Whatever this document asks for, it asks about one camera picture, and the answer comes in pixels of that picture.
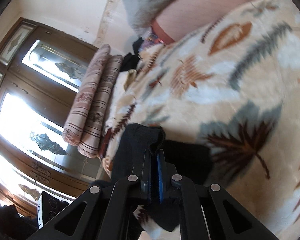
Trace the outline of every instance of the metal pin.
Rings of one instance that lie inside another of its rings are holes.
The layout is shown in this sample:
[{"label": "metal pin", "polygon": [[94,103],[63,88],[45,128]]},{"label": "metal pin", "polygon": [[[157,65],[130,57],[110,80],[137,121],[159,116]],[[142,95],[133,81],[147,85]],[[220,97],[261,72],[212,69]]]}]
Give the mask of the metal pin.
[{"label": "metal pin", "polygon": [[221,190],[221,187],[218,185],[218,184],[212,184],[210,186],[210,188],[213,190],[213,191],[219,191]]},{"label": "metal pin", "polygon": [[92,193],[92,194],[96,194],[96,193],[98,193],[98,192],[100,191],[100,188],[97,187],[97,186],[93,186],[93,187],[91,187],[91,188],[89,189],[89,191],[90,191],[90,193]]},{"label": "metal pin", "polygon": [[179,180],[182,180],[182,176],[180,174],[174,174],[172,176],[172,179],[175,181],[179,181]]},{"label": "metal pin", "polygon": [[138,179],[138,176],[137,175],[130,175],[129,177],[128,177],[128,180],[129,181],[136,181]]}]

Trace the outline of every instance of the glass cabinet door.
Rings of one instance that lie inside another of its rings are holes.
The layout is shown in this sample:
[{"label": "glass cabinet door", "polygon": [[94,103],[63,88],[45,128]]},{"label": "glass cabinet door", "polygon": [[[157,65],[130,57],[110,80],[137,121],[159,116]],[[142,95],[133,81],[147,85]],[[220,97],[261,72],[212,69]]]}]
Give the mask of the glass cabinet door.
[{"label": "glass cabinet door", "polygon": [[66,143],[61,136],[62,126],[54,121],[55,113],[45,110],[49,105],[56,110],[62,105],[41,102],[39,94],[34,100],[31,91],[26,94],[20,88],[20,83],[14,87],[8,79],[2,84],[0,137],[38,163],[73,178],[92,182],[103,176],[100,160],[87,158]]},{"label": "glass cabinet door", "polygon": [[37,27],[20,47],[9,72],[71,106],[95,50]]},{"label": "glass cabinet door", "polygon": [[0,154],[0,184],[13,195],[27,201],[29,204],[37,206],[40,194],[46,191],[53,197],[71,203],[74,197],[53,190],[27,176]]}]

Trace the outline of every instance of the wooden frame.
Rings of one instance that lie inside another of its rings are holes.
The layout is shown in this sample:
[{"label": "wooden frame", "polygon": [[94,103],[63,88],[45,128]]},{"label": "wooden frame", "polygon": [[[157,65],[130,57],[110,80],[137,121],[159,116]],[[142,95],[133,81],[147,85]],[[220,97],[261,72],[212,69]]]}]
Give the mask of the wooden frame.
[{"label": "wooden frame", "polygon": [[[0,109],[7,92],[17,94],[22,96],[24,101],[26,101],[26,103],[29,104],[31,108],[35,109],[40,115],[45,118],[49,116],[50,118],[47,119],[50,119],[55,124],[63,127],[65,117],[68,115],[73,98],[70,100],[64,100],[62,96],[67,97],[66,94],[59,97],[52,95],[49,91],[44,90],[42,87],[38,87],[37,84],[31,80],[31,78],[22,76],[20,73],[18,73],[18,71],[13,71],[12,65],[14,62],[16,62],[20,50],[24,50],[22,54],[24,54],[25,50],[29,50],[25,45],[29,46],[29,44],[31,44],[31,42],[36,38],[35,36],[31,36],[33,33],[44,33],[44,35],[47,37],[49,37],[49,35],[53,37],[56,36],[58,37],[57,41],[61,40],[65,47],[68,45],[66,44],[66,41],[69,41],[69,39],[80,44],[80,46],[78,46],[80,49],[78,53],[83,55],[83,59],[86,62],[90,61],[97,48],[47,25],[20,18],[0,42],[0,54],[11,37],[14,35],[14,32],[22,24],[34,26],[34,29],[29,33],[28,38],[22,42],[21,46],[18,48],[18,51],[11,58],[10,63],[7,66],[0,62],[0,73],[3,75],[0,82]],[[45,76],[40,78],[42,78],[43,83],[51,82],[51,80]],[[89,184],[84,181],[73,178],[66,173],[61,173],[44,165],[43,163],[36,161],[21,150],[17,149],[1,135],[0,154],[2,154],[2,156],[4,156],[4,158],[6,158],[13,166],[21,170],[26,175],[32,178],[35,176],[34,179],[37,179],[37,181],[41,182],[47,187],[54,188],[67,195],[78,197],[89,186]],[[11,195],[11,193],[9,193],[1,184],[0,197],[4,198],[10,203],[15,204],[17,209],[19,208],[20,214],[22,215],[36,215],[36,210],[34,210],[33,207],[28,206],[29,204],[25,203],[22,199]]]}]

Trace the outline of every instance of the black cloth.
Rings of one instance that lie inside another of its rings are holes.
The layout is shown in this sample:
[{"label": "black cloth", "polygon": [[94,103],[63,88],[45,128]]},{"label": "black cloth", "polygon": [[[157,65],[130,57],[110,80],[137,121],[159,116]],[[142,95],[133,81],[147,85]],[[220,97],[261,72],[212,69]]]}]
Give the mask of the black cloth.
[{"label": "black cloth", "polygon": [[195,184],[202,185],[212,170],[210,149],[203,145],[164,140],[161,149],[166,162],[174,164],[179,174]]},{"label": "black cloth", "polygon": [[38,230],[30,217],[20,217],[14,205],[0,207],[0,233],[14,240],[26,240]]},{"label": "black cloth", "polygon": [[56,197],[51,196],[49,193],[41,192],[41,201],[38,203],[42,209],[42,218],[39,220],[45,225],[62,210],[64,210],[69,203],[67,201],[59,200]]},{"label": "black cloth", "polygon": [[[167,162],[176,166],[179,174],[196,184],[203,184],[212,169],[209,149],[195,144],[165,140],[161,127],[146,127],[129,124],[122,134],[118,150],[113,159],[111,182],[129,176],[133,167],[142,167],[144,152],[154,155],[163,149]],[[179,224],[176,205],[151,204],[144,206],[147,213],[163,229],[173,231]]]},{"label": "black cloth", "polygon": [[143,43],[143,39],[140,37],[132,44],[134,55],[136,56],[139,55],[139,49],[142,43]]},{"label": "black cloth", "polygon": [[138,56],[128,53],[121,64],[120,72],[128,71],[129,69],[136,69],[140,58]]}]

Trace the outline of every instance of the wooden cabinet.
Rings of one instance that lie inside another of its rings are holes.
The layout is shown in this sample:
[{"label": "wooden cabinet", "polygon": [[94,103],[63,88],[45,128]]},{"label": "wooden cabinet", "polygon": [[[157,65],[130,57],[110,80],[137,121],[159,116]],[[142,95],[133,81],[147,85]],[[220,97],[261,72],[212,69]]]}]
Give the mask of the wooden cabinet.
[{"label": "wooden cabinet", "polygon": [[[60,139],[96,50],[22,18],[0,44],[0,156],[34,187],[66,200],[79,196],[95,178],[94,173],[84,175],[85,165],[102,169],[99,160],[87,161]],[[10,192],[2,183],[0,199],[15,204],[22,215],[36,214],[35,202]]]}]

